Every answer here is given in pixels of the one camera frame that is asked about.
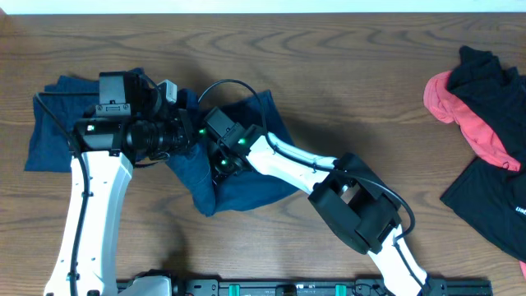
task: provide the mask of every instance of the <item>blue cloth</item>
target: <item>blue cloth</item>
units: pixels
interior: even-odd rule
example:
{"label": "blue cloth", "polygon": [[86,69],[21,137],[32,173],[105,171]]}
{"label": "blue cloth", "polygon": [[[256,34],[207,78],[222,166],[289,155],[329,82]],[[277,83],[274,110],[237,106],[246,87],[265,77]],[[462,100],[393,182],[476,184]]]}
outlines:
{"label": "blue cloth", "polygon": [[[141,69],[133,71],[142,73]],[[45,86],[44,90],[47,92],[98,92],[99,83],[60,76],[56,85]],[[265,104],[269,131],[292,145],[293,141],[279,116],[270,91],[267,90],[258,95]],[[86,109],[99,102],[97,96],[44,96],[41,99],[68,131],[72,131],[75,121],[82,117]],[[208,113],[208,110],[199,110],[196,94],[191,90],[183,89],[178,92],[178,104],[186,106],[196,127]],[[71,172],[71,154],[66,139],[36,101],[33,102],[33,108],[35,129],[30,140],[25,170]],[[234,122],[241,123],[244,127],[249,127],[251,124],[261,125],[260,105],[255,97],[225,105],[221,109]],[[197,210],[206,216],[222,210],[254,209],[278,201],[297,190],[284,181],[255,172],[243,172],[238,176],[230,176],[216,187],[212,183],[204,140],[194,145],[189,153],[172,156],[166,165],[188,188]]]}

